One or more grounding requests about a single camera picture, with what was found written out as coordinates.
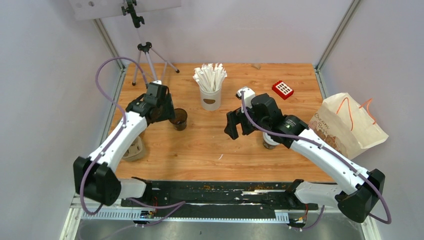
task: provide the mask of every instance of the bag handle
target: bag handle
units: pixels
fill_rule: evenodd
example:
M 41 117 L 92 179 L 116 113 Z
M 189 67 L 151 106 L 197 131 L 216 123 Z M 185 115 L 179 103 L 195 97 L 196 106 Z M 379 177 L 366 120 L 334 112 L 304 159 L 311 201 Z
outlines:
M 351 103 L 349 102 L 349 98 L 348 97 L 345 97 L 343 99 L 343 101 L 341 101 L 340 106 L 338 106 L 338 109 L 335 112 L 335 114 L 339 114 L 339 111 L 342 108 L 342 105 L 345 102 L 345 100 L 347 100 L 347 107 L 349 108 L 349 117 L 350 117 L 350 122 L 352 123 L 352 128 L 350 129 L 350 131 L 352 131 L 354 129 L 354 119 L 352 118 Z
M 347 107 L 349 109 L 349 117 L 350 117 L 350 122 L 352 123 L 352 128 L 350 129 L 350 131 L 352 131 L 354 129 L 354 119 L 352 118 L 352 111 L 351 111 L 351 103 L 349 102 L 349 98 L 345 97 L 343 99 L 343 101 L 341 101 L 340 106 L 338 106 L 337 111 L 335 112 L 335 114 L 339 114 L 340 109 L 342 108 L 343 103 L 345 102 L 345 100 L 347 100 Z M 361 109 L 365 104 L 366 104 L 366 112 L 368 113 L 368 115 L 374 120 L 374 122 L 372 123 L 373 125 L 376 124 L 376 118 L 371 115 L 370 113 L 370 103 L 373 101 L 373 98 L 368 99 L 366 102 L 364 102 L 361 106 L 359 106 L 359 109 Z
M 359 109 L 361 109 L 365 104 L 367 104 L 366 105 L 366 112 L 368 113 L 368 115 L 372 118 L 372 120 L 374 120 L 374 122 L 372 123 L 373 125 L 374 124 L 376 124 L 377 123 L 377 121 L 376 121 L 376 118 L 373 116 L 373 115 L 371 115 L 371 113 L 370 113 L 370 103 L 373 101 L 373 98 L 371 97 L 370 99 L 368 99 L 368 101 L 366 101 L 366 102 L 364 102 L 360 107 L 359 107 Z

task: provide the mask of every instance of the gray floor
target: gray floor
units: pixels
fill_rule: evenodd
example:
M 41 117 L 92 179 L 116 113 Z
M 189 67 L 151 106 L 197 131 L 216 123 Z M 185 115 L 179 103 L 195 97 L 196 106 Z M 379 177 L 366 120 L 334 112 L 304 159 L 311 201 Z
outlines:
M 308 214 L 312 224 L 317 214 Z M 83 240 L 100 240 L 132 221 L 83 220 L 80 233 Z M 141 228 L 131 227 L 107 239 L 110 240 L 364 240 L 361 225 L 340 213 L 325 213 L 320 223 L 311 230 L 297 232 L 285 224 L 222 223 L 165 221 Z

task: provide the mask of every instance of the black mounting bar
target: black mounting bar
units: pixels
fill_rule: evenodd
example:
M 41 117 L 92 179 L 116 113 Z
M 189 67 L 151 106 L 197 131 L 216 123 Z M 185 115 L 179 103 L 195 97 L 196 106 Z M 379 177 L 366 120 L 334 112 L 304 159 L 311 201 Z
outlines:
M 141 27 L 140 23 L 143 25 L 145 24 L 145 19 L 142 16 L 137 16 L 136 10 L 134 9 L 133 5 L 137 6 L 137 0 L 126 0 L 126 4 L 128 5 L 127 8 L 121 6 L 122 14 L 124 16 L 126 16 L 127 13 L 130 14 L 134 27 L 138 29 Z

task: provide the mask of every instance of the wooden table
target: wooden table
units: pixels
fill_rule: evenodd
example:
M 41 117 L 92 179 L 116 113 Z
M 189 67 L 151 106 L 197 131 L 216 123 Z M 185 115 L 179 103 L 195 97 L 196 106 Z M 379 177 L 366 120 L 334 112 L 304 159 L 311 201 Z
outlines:
M 243 136 L 239 126 L 240 137 L 236 140 L 224 133 L 226 113 L 241 106 L 235 94 L 244 86 L 253 89 L 257 95 L 268 93 L 276 100 L 283 114 L 293 114 L 308 122 L 322 102 L 311 64 L 262 64 L 262 68 L 257 70 L 250 64 L 225 63 L 223 66 L 228 77 L 222 86 L 221 107 L 216 111 L 206 111 L 200 104 L 199 87 L 192 77 L 194 68 L 201 64 L 180 63 L 175 66 L 180 73 L 168 67 L 162 84 L 169 87 L 174 107 L 187 111 L 187 128 L 176 131 L 168 121 L 151 124 L 142 138 L 147 149 L 146 156 L 134 162 L 122 160 L 116 171 L 119 178 L 136 176 L 149 180 L 252 182 L 304 179 L 333 182 L 312 162 L 283 145 L 273 150 L 264 148 L 259 131 Z M 148 65 L 142 64 L 141 67 L 150 72 Z M 155 64 L 155 68 L 160 79 L 163 64 Z M 135 65 L 131 64 L 119 97 L 119 104 L 124 108 L 146 92 L 140 72 L 137 85 L 131 85 L 134 69 Z M 287 100 L 271 90 L 279 80 L 295 91 Z M 121 117 L 121 113 L 116 111 L 113 128 Z

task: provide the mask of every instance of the red object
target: red object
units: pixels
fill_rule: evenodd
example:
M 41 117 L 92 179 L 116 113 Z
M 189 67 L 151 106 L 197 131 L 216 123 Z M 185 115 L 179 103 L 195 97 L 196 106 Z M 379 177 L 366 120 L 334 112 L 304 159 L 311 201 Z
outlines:
M 295 92 L 283 81 L 278 81 L 274 85 L 272 85 L 272 90 L 284 100 L 288 99 Z

